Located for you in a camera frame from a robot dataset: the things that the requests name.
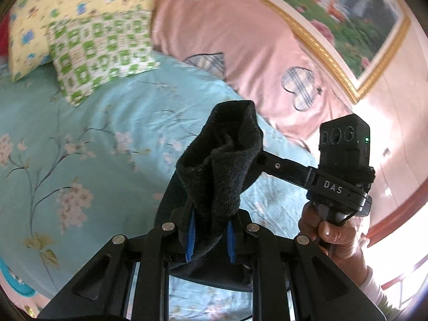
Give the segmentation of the white right sleeve forearm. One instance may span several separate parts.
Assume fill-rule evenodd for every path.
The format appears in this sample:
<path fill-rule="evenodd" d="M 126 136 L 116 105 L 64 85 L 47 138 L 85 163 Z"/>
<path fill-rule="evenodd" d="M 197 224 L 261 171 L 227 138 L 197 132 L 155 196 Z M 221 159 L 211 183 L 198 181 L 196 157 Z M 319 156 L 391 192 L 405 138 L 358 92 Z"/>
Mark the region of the white right sleeve forearm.
<path fill-rule="evenodd" d="M 374 272 L 371 267 L 367 267 L 366 279 L 359 288 L 374 305 L 379 308 L 385 306 L 387 302 L 386 295 L 381 289 L 381 286 L 374 279 Z"/>

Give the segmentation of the person's right hand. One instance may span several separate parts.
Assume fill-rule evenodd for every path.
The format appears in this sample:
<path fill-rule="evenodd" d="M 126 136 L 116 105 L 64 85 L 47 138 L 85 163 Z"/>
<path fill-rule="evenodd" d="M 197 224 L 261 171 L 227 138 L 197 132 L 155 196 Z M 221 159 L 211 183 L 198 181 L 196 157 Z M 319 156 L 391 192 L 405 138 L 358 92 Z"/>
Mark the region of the person's right hand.
<path fill-rule="evenodd" d="M 311 240 L 319 238 L 331 244 L 329 256 L 344 271 L 351 273 L 367 273 L 363 247 L 369 239 L 360 229 L 359 218 L 352 218 L 343 226 L 336 226 L 321 219 L 315 204 L 308 202 L 304 205 L 299 229 Z"/>

